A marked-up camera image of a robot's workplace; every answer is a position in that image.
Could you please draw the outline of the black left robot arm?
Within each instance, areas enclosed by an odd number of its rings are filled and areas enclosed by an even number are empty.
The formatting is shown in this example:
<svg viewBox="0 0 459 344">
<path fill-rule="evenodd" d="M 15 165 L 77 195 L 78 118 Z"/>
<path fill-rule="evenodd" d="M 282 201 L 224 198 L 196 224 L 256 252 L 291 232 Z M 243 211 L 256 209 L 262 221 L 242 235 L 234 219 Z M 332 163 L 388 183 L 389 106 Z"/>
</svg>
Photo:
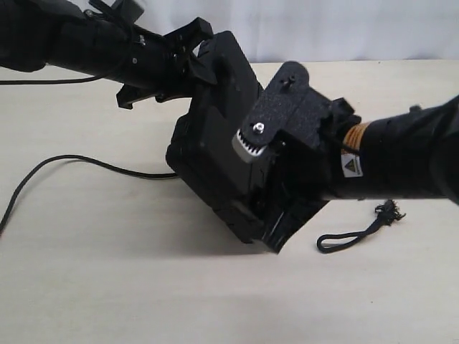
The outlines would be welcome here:
<svg viewBox="0 0 459 344">
<path fill-rule="evenodd" d="M 2 1 L 1 66 L 36 72 L 47 65 L 85 74 L 79 79 L 3 80 L 2 85 L 70 85 L 107 79 L 122 84 L 118 107 L 156 98 L 191 97 L 217 77 L 194 49 L 214 36 L 197 17 L 160 35 L 137 25 L 143 1 L 91 1 L 82 10 L 71 1 Z"/>
</svg>

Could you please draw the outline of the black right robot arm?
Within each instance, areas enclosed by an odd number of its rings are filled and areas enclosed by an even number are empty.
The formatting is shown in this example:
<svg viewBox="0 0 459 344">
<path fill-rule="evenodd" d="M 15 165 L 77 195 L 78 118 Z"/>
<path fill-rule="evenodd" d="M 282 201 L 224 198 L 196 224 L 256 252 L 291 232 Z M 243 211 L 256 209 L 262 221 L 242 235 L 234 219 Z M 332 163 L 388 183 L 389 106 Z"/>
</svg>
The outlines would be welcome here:
<svg viewBox="0 0 459 344">
<path fill-rule="evenodd" d="M 270 251 L 329 201 L 458 201 L 458 99 L 365 123 L 342 98 L 309 90 L 263 95 L 248 118 L 249 141 L 268 150 L 254 238 Z"/>
</svg>

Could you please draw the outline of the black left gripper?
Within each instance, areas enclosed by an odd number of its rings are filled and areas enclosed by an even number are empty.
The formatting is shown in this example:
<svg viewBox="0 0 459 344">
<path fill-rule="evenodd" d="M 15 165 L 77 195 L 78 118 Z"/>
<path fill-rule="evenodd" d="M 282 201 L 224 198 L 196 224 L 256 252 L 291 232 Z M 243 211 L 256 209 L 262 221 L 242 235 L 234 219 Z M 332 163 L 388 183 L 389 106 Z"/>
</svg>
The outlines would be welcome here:
<svg viewBox="0 0 459 344">
<path fill-rule="evenodd" d="M 174 85 L 182 86 L 184 69 L 192 82 L 216 85 L 212 68 L 192 54 L 194 48 L 213 36 L 211 24 L 201 17 L 165 36 L 137 32 L 120 75 L 123 86 L 116 95 L 118 107 L 131 110 L 139 100 L 163 96 Z"/>
</svg>

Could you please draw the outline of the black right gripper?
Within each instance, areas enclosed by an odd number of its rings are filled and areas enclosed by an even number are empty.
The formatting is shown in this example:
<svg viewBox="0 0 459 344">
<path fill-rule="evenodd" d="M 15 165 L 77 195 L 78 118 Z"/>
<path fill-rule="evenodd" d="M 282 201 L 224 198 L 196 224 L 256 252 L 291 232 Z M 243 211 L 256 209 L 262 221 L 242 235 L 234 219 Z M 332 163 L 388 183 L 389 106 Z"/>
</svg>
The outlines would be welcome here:
<svg viewBox="0 0 459 344">
<path fill-rule="evenodd" d="M 333 164 L 341 148 L 328 138 L 317 149 L 285 139 L 270 145 L 268 151 L 265 184 L 252 197 L 252 209 L 260 221 L 255 240 L 278 254 L 328 203 Z"/>
</svg>

